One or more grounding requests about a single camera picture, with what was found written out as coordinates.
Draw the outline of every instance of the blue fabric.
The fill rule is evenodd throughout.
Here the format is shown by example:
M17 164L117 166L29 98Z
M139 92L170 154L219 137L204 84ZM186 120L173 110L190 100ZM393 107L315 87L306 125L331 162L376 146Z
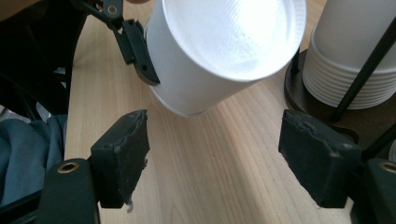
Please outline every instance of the blue fabric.
M0 206L43 188L47 170L64 159L66 120L0 122Z

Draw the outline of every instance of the black metal rod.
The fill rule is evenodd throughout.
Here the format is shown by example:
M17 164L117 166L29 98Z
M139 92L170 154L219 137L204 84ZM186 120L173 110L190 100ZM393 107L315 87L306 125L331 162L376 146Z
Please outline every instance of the black metal rod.
M0 220L2 223L30 223L30 222L15 222L21 218L32 217L32 214L37 210L40 202L41 190L32 193L26 197L17 200L0 208Z
M361 153L361 160L368 161L378 154L389 142L396 138L396 123L383 133L374 143Z
M300 69L298 68L299 57L300 57L300 48L297 49L296 54L294 54L293 58L291 59L290 72L292 75L295 75L300 72Z
M23 109L27 114L28 119L30 121L42 120L40 114L38 114L37 110L35 109L35 101L32 102L30 96L26 95L26 93L23 92L21 88L15 87L15 89L16 89L16 93L18 94L18 97L20 98L20 102L23 106Z
M332 115L332 121L340 120L341 116L345 113L345 111L352 103L353 99L355 99L356 95L358 95L359 91L364 86L366 81L369 79L371 74L384 59L385 55L387 55L388 51L393 46L395 41L396 41L396 17L393 19L387 31L384 33L384 35L379 40L378 44L375 46L375 49L367 59L363 68L359 71L355 80L352 82L352 85L347 90L344 98L341 100L340 104L335 109L334 114Z

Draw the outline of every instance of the light wood grain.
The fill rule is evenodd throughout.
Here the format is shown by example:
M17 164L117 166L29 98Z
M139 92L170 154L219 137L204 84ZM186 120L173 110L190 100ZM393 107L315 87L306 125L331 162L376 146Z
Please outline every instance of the light wood grain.
M325 0L309 0L302 49ZM154 1L125 4L146 23ZM88 158L122 115L146 108L150 153L134 211L101 209L102 223L350 223L346 209L318 207L278 153L285 69L201 117L168 111L125 65L114 35L88 18L75 57L66 158Z

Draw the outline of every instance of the white paper cup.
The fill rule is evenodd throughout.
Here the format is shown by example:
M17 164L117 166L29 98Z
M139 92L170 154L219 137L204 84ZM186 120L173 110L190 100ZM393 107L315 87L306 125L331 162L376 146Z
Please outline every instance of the white paper cup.
M279 71L304 34L304 0L157 0L148 52L161 84L151 89L189 117Z
M395 0L328 1L312 38L329 61L360 70L395 16ZM395 71L395 62L393 46L376 71Z
M337 107L360 70L334 63L318 49L314 28L305 59L303 81L307 90L326 105ZM365 109L387 101L396 92L396 67L370 76L348 109Z

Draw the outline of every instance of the black plastic part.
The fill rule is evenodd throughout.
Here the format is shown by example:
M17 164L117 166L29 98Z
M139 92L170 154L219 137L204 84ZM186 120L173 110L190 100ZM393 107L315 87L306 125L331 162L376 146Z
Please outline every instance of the black plastic part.
M134 52L134 68L140 79L151 86L158 85L160 80L149 57L146 41L143 37L142 25L139 21L124 21L122 28L128 36L130 46Z
M105 16L111 21L118 21L122 18L123 1L119 0L104 0L103 11Z
M285 110L279 151L319 206L345 206L344 185L348 173L358 167L360 146L310 115Z
M396 223L396 163L383 159L367 161L364 184L377 222Z
M160 83L149 57L143 27L139 21L124 21L122 17L122 0L104 0L104 12L97 10L85 0L70 1L72 1L75 8L92 14L113 31L124 61L127 64L134 64L140 79L151 86Z
M36 224L100 223L90 164L64 161L47 173Z
M124 115L92 146L98 200L104 208L130 204L149 152L147 111Z
M6 205L0 209L0 220L2 223L18 222L33 223L35 219L35 210L40 201L41 190L17 200L14 203Z
M345 191L347 196L353 200L350 218L354 224L376 224L373 206L364 184L364 169L365 166L361 163L346 179Z

